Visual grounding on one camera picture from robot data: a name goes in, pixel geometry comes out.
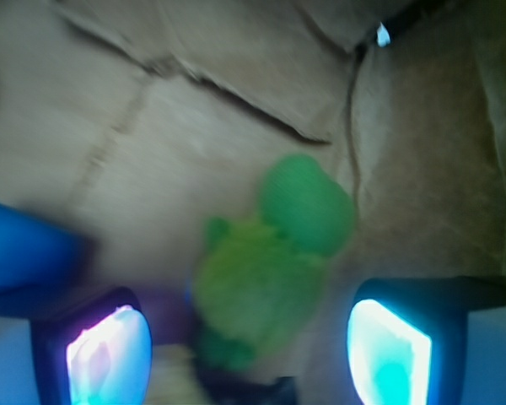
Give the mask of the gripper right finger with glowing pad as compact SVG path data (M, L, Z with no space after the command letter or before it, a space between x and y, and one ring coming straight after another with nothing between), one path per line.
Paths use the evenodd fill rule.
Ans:
M506 276L367 279L347 361L363 404L506 404Z

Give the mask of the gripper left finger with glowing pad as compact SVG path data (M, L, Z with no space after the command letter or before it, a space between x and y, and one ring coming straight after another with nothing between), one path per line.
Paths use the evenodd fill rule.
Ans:
M141 404L153 339L126 287L75 288L53 296L30 322L43 404Z

